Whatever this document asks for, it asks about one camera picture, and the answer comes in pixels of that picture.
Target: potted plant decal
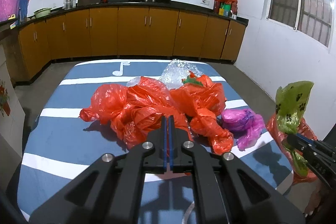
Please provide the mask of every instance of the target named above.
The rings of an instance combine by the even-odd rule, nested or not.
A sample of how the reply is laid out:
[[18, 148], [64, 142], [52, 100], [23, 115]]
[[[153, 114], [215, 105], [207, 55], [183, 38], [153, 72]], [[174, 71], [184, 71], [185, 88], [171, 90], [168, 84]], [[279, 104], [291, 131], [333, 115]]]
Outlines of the potted plant decal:
[[5, 88], [5, 82], [0, 80], [0, 113], [4, 116], [4, 112], [9, 116], [11, 109], [8, 104], [9, 96]]

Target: purple plastic bag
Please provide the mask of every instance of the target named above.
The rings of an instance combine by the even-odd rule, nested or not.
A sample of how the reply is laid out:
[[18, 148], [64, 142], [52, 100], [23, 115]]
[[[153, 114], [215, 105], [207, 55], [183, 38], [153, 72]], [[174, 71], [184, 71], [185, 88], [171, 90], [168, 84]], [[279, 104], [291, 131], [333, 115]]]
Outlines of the purple plastic bag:
[[265, 127], [261, 115], [251, 109], [225, 109], [222, 111], [222, 127], [234, 132], [246, 132], [237, 140], [240, 151], [254, 146]]

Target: paw print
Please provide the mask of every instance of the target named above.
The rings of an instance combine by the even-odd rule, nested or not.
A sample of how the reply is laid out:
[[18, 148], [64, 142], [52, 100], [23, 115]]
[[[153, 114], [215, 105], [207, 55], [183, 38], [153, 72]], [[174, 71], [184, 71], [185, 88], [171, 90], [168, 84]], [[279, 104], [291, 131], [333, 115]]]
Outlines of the paw print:
[[296, 96], [296, 101], [300, 100], [301, 96], [302, 96], [302, 93], [301, 93], [301, 94], [298, 94], [298, 95]]
[[286, 114], [286, 120], [290, 122], [292, 120], [291, 114]]
[[306, 107], [306, 103], [299, 105], [299, 110], [304, 111]]
[[275, 106], [275, 114], [278, 114], [281, 104]]

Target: wooden cabinet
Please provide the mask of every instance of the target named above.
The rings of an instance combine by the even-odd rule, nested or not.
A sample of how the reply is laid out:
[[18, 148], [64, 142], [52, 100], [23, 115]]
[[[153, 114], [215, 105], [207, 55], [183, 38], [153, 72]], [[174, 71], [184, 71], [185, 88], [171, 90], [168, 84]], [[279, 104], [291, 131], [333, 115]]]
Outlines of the wooden cabinet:
[[148, 7], [122, 7], [118, 10], [118, 54], [145, 55]]
[[245, 28], [246, 27], [244, 25], [238, 22], [232, 20], [230, 21], [221, 59], [232, 61], [237, 59], [240, 46], [243, 41]]
[[199, 57], [208, 16], [180, 12], [176, 30], [174, 55]]
[[178, 10], [149, 9], [146, 55], [172, 56]]
[[31, 79], [41, 69], [34, 24], [29, 24], [20, 30], [19, 40], [28, 77]]
[[117, 55], [118, 8], [90, 9], [92, 56]]
[[228, 27], [228, 20], [211, 16], [208, 17], [200, 57], [220, 59]]
[[51, 59], [70, 57], [65, 15], [47, 19], [47, 32]]
[[66, 13], [66, 22], [70, 56], [91, 56], [89, 9]]
[[45, 21], [40, 21], [34, 23], [34, 26], [35, 26], [35, 38], [39, 50], [38, 53], [39, 53], [40, 67], [42, 68], [46, 63], [48, 63], [51, 60], [49, 43], [48, 43], [47, 24], [45, 23]]

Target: wall outlet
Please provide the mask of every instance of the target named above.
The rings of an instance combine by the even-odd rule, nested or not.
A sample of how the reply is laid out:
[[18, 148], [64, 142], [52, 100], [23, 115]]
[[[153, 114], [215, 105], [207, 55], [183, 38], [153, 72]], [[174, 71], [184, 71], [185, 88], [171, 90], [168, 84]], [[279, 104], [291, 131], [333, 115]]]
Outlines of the wall outlet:
[[203, 1], [201, 1], [201, 4], [203, 4], [203, 5], [207, 5], [207, 6], [209, 6], [209, 3], [210, 3], [209, 0], [207, 0], [205, 3], [204, 3]]

